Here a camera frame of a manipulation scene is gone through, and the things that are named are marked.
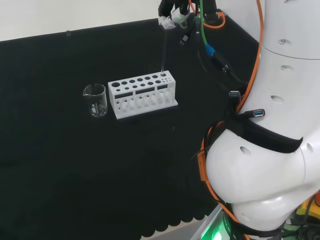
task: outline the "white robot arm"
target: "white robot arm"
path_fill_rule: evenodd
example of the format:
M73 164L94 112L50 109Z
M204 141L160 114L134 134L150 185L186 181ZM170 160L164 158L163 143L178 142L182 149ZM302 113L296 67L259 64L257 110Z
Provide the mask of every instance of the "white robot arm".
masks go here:
M212 188L241 224L258 231L279 228L320 189L319 9L318 0L265 1L260 63L239 112L264 109L250 121L301 140L298 148L267 149L226 129L207 153Z

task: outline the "blue connector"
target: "blue connector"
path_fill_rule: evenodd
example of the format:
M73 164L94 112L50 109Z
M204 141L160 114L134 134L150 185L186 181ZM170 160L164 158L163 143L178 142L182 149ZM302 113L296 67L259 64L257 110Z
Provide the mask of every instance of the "blue connector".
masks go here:
M231 97L241 97L241 93L239 91L230 91L229 96Z
M216 50L209 44L204 45L204 48L205 48L206 54L208 54L209 57L212 57L216 52Z
M266 115L265 110L264 109L258 109L258 110L254 110L253 111L253 115L254 117L263 117L264 115Z

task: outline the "yellow part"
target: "yellow part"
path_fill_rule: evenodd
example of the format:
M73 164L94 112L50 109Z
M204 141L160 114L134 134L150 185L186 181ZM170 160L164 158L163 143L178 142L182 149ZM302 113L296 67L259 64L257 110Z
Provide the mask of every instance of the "yellow part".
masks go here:
M305 215L309 201L310 201L310 198L304 201L304 203L302 203L301 206L298 207L296 214ZM315 203L314 200L311 203L311 207L308 215L313 216L317 219L320 219L320 207Z

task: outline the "white wall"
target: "white wall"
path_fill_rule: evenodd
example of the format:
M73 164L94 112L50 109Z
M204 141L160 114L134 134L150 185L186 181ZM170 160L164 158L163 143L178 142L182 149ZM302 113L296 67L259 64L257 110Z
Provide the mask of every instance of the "white wall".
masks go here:
M0 0L0 41L154 19L158 17L160 1ZM216 3L259 39L256 0L216 0Z

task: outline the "test tube rack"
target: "test tube rack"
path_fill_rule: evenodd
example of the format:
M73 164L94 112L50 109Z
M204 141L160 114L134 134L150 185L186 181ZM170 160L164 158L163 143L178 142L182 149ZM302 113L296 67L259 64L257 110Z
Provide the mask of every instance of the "test tube rack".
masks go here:
M177 106L176 81L169 71L108 83L109 98L117 119Z

